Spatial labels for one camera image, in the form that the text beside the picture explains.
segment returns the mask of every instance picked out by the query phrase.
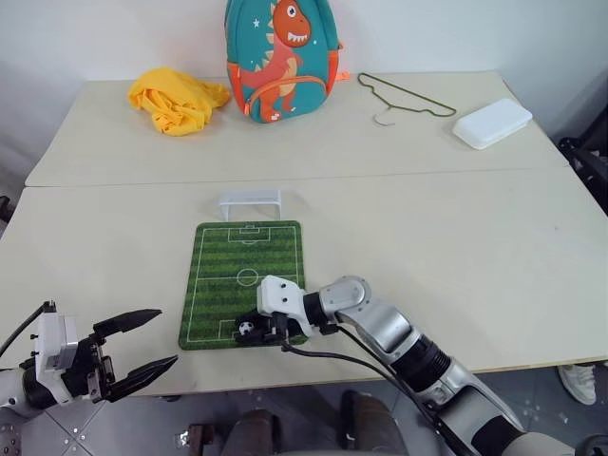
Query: dinosaur print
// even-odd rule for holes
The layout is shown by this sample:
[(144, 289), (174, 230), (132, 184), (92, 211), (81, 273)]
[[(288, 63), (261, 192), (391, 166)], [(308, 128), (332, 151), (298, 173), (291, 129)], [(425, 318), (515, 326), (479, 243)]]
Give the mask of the dinosaur print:
[[(256, 65), (254, 71), (240, 68), (241, 81), (253, 89), (258, 89), (272, 81), (293, 78), (297, 68), (302, 66), (302, 59), (294, 48), (306, 45), (311, 36), (311, 24), (304, 16), (295, 0), (277, 0), (271, 3), (272, 20), (268, 23), (274, 32), (267, 33), (266, 38), (273, 45), (273, 50), (266, 52), (262, 68)], [(276, 85), (265, 90), (259, 96), (260, 117), (264, 122), (276, 122), (281, 112), (275, 110), (275, 102), (282, 98), (281, 109), (292, 112), (292, 100), (295, 96), (295, 84)]]

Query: mini soccer ball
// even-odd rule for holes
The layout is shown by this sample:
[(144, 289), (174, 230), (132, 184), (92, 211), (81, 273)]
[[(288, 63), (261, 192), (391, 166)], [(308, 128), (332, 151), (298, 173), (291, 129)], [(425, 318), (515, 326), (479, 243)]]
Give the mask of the mini soccer ball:
[(238, 332), (240, 335), (248, 334), (254, 328), (254, 324), (249, 321), (243, 321), (240, 325), (238, 325)]

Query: teal backpack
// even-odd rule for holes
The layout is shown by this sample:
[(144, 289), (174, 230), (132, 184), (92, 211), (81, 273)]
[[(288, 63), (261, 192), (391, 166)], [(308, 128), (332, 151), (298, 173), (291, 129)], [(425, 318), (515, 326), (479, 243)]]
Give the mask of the teal backpack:
[(254, 121), (306, 114), (332, 91), (339, 44), (327, 0), (228, 0), (224, 29), (235, 100)]

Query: table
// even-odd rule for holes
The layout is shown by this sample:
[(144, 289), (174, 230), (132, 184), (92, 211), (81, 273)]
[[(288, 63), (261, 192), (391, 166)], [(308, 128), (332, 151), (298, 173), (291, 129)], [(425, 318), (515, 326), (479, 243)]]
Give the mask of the table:
[[(0, 242), (0, 333), (48, 298), (78, 317), (80, 335), (113, 314), (162, 309), (145, 327), (111, 337), (105, 350), (119, 375), (180, 354), (139, 394), (374, 378), (277, 348), (179, 350), (196, 226), (220, 221), (219, 194), (235, 187), (283, 189), (284, 218), (302, 224), (310, 290), (343, 274), (364, 276), (474, 371), (608, 357), (608, 221), (562, 167), (28, 188)], [(307, 348), (363, 354), (339, 334)], [(21, 337), (2, 367), (30, 350)]]
[[(203, 131), (172, 138), (154, 130), (148, 115), (127, 103), (131, 82), (86, 83), (26, 184), (296, 180), (567, 166), (535, 123), (483, 151), (451, 134), (458, 117), (514, 98), (496, 72), (382, 76), (459, 112), (439, 119), (394, 110), (383, 119), (396, 126), (379, 126), (372, 116), (384, 105), (353, 78), (337, 83), (311, 115), (260, 125), (232, 101)], [(379, 91), (398, 104), (429, 107), (410, 96)]]

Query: shoe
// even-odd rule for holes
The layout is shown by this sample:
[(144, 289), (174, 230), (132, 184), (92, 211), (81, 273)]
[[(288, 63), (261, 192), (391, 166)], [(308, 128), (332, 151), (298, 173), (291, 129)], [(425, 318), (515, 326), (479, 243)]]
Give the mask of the shoe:
[(596, 376), (593, 373), (595, 366), (558, 366), (563, 387), (577, 401), (585, 406), (593, 406), (596, 403)]

